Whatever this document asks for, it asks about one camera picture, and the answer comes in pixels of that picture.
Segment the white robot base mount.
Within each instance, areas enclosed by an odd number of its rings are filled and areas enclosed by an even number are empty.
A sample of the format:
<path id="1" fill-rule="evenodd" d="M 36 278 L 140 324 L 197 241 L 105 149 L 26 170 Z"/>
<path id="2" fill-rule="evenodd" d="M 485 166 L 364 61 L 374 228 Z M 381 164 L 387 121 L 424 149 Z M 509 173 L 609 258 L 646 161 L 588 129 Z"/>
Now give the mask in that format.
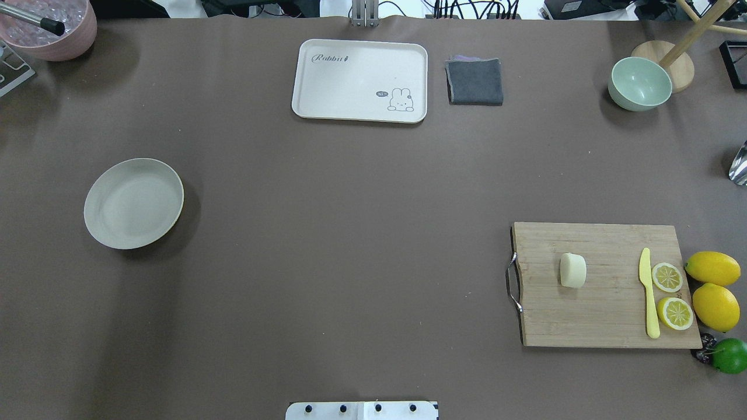
<path id="1" fill-rule="evenodd" d="M 320 401 L 296 402 L 285 419 L 438 419 L 431 401 Z"/>

